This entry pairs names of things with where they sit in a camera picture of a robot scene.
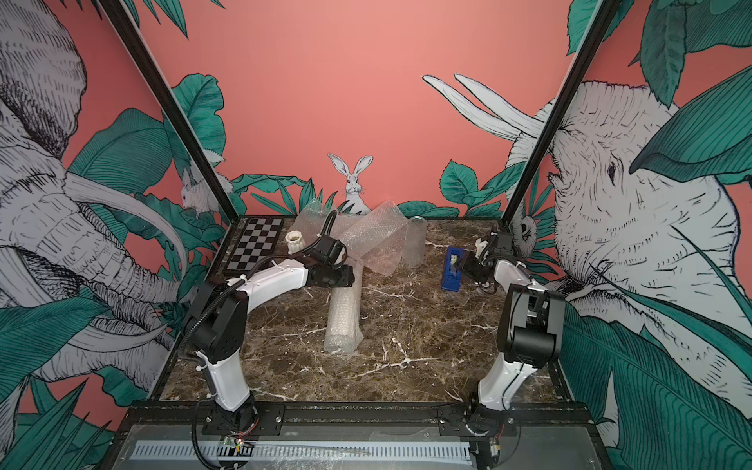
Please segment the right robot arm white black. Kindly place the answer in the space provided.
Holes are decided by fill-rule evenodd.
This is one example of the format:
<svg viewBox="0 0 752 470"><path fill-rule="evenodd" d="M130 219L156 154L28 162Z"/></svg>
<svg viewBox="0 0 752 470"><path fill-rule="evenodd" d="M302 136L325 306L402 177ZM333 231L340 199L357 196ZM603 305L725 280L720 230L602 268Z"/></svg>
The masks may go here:
<svg viewBox="0 0 752 470"><path fill-rule="evenodd" d="M479 405L507 411L524 381L558 359L562 346L565 299L534 279L515 256L512 236L499 229L476 241L459 267L484 291L504 291L497 327L499 355L478 386Z"/></svg>

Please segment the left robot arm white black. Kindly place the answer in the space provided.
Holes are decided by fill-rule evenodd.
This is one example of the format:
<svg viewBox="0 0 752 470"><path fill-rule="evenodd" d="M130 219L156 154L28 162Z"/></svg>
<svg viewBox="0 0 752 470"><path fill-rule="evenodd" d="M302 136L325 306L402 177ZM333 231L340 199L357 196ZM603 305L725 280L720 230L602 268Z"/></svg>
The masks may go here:
<svg viewBox="0 0 752 470"><path fill-rule="evenodd" d="M329 211L309 246L289 255L265 256L236 278L215 276L201 285L186 317L179 352L205 373L220 409L237 414L253 401L240 363L251 311L304 287L354 285L347 247L331 236L336 217L336 211Z"/></svg>

